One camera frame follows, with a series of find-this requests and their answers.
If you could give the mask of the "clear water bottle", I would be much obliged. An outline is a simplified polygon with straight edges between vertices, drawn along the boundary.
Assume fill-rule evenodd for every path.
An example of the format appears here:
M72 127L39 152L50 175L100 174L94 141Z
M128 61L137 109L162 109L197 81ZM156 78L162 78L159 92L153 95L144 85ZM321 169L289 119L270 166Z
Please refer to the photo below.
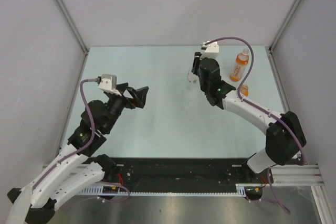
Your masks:
M187 73L187 80L188 80L189 83L195 84L195 83L198 82L198 76L195 75L194 73L192 73L192 71L189 71Z

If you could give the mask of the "large orange tea bottle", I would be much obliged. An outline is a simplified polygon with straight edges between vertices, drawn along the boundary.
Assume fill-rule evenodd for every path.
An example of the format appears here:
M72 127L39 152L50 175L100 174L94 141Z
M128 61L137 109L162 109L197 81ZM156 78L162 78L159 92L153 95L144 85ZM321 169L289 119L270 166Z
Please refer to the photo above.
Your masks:
M238 82L241 80L246 66L249 62L249 49L245 48L236 56L234 67L229 75L231 81Z

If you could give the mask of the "small orange juice bottle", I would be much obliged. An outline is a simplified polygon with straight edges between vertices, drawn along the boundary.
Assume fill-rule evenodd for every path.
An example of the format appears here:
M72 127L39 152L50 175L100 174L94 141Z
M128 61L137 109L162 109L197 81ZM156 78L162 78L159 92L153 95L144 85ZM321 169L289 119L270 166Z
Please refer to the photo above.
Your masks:
M248 89L248 85L245 85L243 84L241 87L240 87L240 93L244 96L248 96L249 94L249 89Z

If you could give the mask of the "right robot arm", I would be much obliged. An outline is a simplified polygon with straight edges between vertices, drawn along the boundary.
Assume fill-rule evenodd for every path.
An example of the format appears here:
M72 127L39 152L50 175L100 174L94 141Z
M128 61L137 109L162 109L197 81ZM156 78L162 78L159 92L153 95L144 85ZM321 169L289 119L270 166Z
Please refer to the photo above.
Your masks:
M196 52L191 74L198 78L200 89L210 105L240 116L265 134L265 147L252 155L242 169L245 181L254 183L265 169L286 165L306 145L307 140L295 113L273 112L246 99L234 86L222 80L215 59Z

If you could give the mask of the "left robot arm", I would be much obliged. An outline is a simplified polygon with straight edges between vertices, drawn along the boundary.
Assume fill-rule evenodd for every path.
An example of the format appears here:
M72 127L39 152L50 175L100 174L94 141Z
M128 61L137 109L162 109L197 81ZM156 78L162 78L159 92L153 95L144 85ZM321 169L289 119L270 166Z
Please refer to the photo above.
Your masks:
M12 208L7 223L48 223L56 211L86 187L115 178L117 165L108 155L98 155L81 172L71 176L78 165L87 161L106 141L124 109L144 108L149 87L134 89L128 83L116 84L106 78L85 79L80 85L96 82L108 97L107 102L86 100L79 126L56 158L32 182L12 188L7 197Z

